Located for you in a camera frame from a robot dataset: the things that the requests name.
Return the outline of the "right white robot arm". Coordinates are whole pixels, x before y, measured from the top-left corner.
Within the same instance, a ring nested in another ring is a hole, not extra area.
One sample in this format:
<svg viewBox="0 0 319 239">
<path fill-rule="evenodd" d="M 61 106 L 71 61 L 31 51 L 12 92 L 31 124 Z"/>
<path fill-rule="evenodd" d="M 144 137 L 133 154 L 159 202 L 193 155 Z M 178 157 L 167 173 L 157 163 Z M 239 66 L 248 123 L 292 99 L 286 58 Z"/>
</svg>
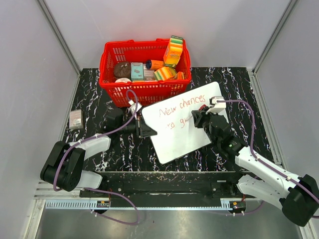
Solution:
<svg viewBox="0 0 319 239">
<path fill-rule="evenodd" d="M 257 154 L 234 135 L 224 116 L 210 110 L 207 106 L 193 110 L 194 126 L 203 129 L 222 156 L 233 158 L 236 165 L 254 174 L 229 182 L 227 193 L 232 197 L 245 194 L 261 199 L 281 210 L 295 225 L 306 226 L 319 209 L 316 180 L 308 174 L 291 173 Z"/>
</svg>

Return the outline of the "white whiteboard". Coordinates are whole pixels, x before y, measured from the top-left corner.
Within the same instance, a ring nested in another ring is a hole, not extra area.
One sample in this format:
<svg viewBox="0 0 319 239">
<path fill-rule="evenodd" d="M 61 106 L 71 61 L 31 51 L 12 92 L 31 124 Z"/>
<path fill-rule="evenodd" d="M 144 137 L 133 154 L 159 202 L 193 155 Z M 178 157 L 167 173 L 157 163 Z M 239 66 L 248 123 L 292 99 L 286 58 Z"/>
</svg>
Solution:
<svg viewBox="0 0 319 239">
<path fill-rule="evenodd" d="M 157 132 L 151 140 L 161 164 L 210 144 L 204 130 L 194 126 L 191 111 L 221 96 L 218 82 L 212 82 L 142 108 L 146 125 Z"/>
</svg>

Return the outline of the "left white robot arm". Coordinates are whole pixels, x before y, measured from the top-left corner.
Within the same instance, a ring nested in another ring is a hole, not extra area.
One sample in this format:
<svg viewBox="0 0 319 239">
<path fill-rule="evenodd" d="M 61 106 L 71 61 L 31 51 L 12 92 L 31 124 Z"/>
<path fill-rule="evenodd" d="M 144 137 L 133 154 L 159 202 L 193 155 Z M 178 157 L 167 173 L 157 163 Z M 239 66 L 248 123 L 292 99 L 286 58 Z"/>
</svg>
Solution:
<svg viewBox="0 0 319 239">
<path fill-rule="evenodd" d="M 108 191 L 107 183 L 102 181 L 99 173 L 84 170 L 84 161 L 109 150 L 121 134 L 130 133 L 135 133 L 139 138 L 158 134 L 140 114 L 134 116 L 131 122 L 124 123 L 124 112 L 121 109 L 113 110 L 92 140 L 56 142 L 41 170 L 40 179 L 55 185 L 58 190 L 71 192 L 76 188 L 90 188 L 97 197 L 103 197 Z"/>
</svg>

